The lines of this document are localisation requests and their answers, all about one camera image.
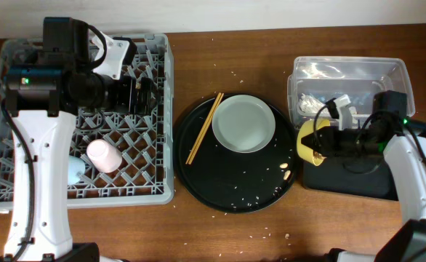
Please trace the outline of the white napkin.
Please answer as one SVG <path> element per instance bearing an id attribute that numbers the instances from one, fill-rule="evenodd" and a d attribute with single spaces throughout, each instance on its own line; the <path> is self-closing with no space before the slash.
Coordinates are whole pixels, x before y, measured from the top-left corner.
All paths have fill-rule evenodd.
<path id="1" fill-rule="evenodd" d="M 317 114 L 324 106 L 324 103 L 312 95 L 302 94 L 299 99 L 299 108 L 306 114 Z"/>

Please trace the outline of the pink plastic cup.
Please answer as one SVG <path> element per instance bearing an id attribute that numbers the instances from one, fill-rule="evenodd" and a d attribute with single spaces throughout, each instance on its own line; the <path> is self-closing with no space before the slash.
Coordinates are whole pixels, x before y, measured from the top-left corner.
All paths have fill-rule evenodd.
<path id="1" fill-rule="evenodd" d="M 94 167 L 103 173 L 114 172 L 122 163 L 121 152 L 106 140 L 93 140 L 86 153 Z"/>

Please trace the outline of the blue plastic cup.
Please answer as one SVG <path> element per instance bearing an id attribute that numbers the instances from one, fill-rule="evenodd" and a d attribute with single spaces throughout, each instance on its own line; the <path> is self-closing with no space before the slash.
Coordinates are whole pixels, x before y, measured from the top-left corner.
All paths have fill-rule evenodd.
<path id="1" fill-rule="evenodd" d="M 75 157 L 68 157 L 68 185 L 74 185 L 81 180 L 81 176 L 85 173 L 84 160 Z"/>

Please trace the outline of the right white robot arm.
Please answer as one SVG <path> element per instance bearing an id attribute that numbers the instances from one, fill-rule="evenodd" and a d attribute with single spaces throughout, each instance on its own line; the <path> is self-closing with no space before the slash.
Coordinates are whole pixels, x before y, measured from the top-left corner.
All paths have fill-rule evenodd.
<path id="1" fill-rule="evenodd" d="M 426 261 L 426 122 L 411 120 L 406 113 L 407 96 L 384 91 L 374 96 L 371 115 L 362 127 L 352 127 L 347 95 L 332 98 L 324 108 L 338 124 L 314 116 L 297 136 L 299 157 L 315 166 L 329 158 L 381 157 L 388 165 L 403 226 L 375 255 L 332 249 L 327 261 Z"/>

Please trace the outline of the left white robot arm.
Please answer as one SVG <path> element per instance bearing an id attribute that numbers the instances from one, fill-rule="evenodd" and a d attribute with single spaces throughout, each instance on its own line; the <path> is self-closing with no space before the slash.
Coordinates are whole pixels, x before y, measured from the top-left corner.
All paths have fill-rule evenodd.
<path id="1" fill-rule="evenodd" d="M 149 114 L 149 78 L 121 75 L 135 43 L 70 17 L 46 17 L 42 46 L 4 77 L 1 112 L 13 134 L 14 199 L 3 261 L 101 261 L 75 243 L 68 222 L 68 166 L 80 110 Z"/>

